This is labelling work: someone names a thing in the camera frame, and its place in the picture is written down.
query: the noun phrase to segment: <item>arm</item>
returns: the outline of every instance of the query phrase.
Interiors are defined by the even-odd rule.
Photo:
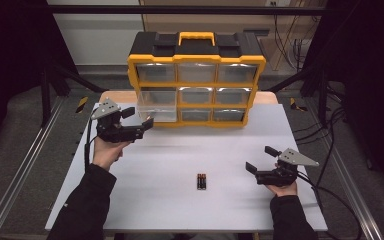
[[[108,171],[127,145],[95,139],[93,162],[59,212],[48,239],[102,240],[110,194],[116,182]]]
[[[316,232],[308,224],[297,196],[297,184],[282,188],[267,186],[274,194],[270,202],[273,218],[274,240],[315,240]]]

